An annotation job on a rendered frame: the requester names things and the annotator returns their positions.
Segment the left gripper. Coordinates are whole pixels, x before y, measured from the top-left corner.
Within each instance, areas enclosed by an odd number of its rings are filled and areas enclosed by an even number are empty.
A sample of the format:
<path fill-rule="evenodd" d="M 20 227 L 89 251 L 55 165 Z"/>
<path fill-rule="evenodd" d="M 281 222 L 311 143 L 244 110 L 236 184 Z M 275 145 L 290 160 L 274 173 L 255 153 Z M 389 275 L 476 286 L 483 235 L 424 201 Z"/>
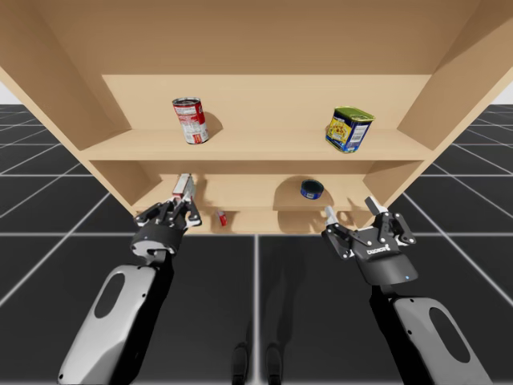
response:
<path fill-rule="evenodd" d="M 170 254 L 176 254 L 179 251 L 185 231 L 166 226 L 174 223 L 172 214 L 175 205 L 175 198 L 157 202 L 134 217 L 134 222 L 137 225 L 145 225 L 135 233 L 131 240 L 131 251 L 134 255 L 154 257 L 158 250 L 167 250 Z M 192 191 L 187 191 L 184 194 L 176 206 L 176 211 L 178 228 L 200 226 L 200 214 L 193 201 Z"/>

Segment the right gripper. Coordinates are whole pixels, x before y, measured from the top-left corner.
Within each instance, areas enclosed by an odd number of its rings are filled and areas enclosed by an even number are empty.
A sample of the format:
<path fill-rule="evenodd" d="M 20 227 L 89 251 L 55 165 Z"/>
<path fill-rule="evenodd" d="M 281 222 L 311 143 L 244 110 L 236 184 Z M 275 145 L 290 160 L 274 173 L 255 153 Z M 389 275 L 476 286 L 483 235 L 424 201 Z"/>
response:
<path fill-rule="evenodd" d="M 321 236 L 329 250 L 348 261 L 354 254 L 357 266 L 369 285 L 395 285 L 411 282 L 418 272 L 398 245 L 414 245 L 415 237 L 400 213 L 392 213 L 374 197 L 365 203 L 374 215 L 373 228 L 357 231 L 352 239 L 349 230 L 338 222 L 331 206 L 325 207 L 325 229 Z"/>

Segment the red and white carton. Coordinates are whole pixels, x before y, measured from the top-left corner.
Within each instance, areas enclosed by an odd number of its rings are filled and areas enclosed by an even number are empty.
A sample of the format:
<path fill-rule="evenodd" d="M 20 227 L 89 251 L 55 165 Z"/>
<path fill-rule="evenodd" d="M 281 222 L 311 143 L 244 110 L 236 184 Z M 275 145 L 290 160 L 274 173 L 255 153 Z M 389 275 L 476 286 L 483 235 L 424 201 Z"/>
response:
<path fill-rule="evenodd" d="M 196 186 L 190 173 L 180 175 L 173 189 L 172 196 L 180 199 L 191 200 L 196 193 Z"/>

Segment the blue flat can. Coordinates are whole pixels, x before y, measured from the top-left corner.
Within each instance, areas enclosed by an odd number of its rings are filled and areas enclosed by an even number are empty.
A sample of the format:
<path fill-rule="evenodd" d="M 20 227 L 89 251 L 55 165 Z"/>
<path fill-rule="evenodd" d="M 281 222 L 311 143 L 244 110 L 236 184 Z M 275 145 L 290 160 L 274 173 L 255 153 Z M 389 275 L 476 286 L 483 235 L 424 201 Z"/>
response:
<path fill-rule="evenodd" d="M 301 195 L 310 200 L 317 200 L 324 192 L 324 186 L 317 180 L 303 180 L 301 182 Z"/>

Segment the red and white can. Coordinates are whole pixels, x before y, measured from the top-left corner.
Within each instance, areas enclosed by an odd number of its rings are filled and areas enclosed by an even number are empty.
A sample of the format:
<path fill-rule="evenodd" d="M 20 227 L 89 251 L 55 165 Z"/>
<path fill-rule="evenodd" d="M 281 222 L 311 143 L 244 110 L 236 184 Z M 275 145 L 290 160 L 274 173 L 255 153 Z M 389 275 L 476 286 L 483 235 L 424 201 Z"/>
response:
<path fill-rule="evenodd" d="M 203 144 L 209 140 L 202 103 L 197 97 L 183 97 L 172 101 L 188 144 Z"/>

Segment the green and blue rectangular can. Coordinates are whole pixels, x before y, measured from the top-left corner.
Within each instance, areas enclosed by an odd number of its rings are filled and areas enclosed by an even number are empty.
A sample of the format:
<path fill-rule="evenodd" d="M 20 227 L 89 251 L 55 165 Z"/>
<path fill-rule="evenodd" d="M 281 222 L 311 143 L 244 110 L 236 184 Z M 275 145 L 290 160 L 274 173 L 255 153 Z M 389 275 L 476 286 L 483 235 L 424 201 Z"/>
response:
<path fill-rule="evenodd" d="M 340 152 L 356 152 L 374 120 L 373 115 L 359 108 L 335 107 L 325 139 Z"/>

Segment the pale wooden shelf unit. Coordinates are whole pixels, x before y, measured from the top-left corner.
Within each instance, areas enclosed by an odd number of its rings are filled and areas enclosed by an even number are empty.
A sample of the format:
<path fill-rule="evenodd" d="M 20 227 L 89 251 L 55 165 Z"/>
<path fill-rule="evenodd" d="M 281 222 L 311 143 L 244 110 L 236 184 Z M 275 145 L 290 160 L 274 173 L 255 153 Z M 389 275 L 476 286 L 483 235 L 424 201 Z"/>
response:
<path fill-rule="evenodd" d="M 0 82 L 130 213 L 191 173 L 204 233 L 366 226 L 512 81 L 513 0 L 0 0 Z M 375 117 L 356 152 L 339 106 Z"/>

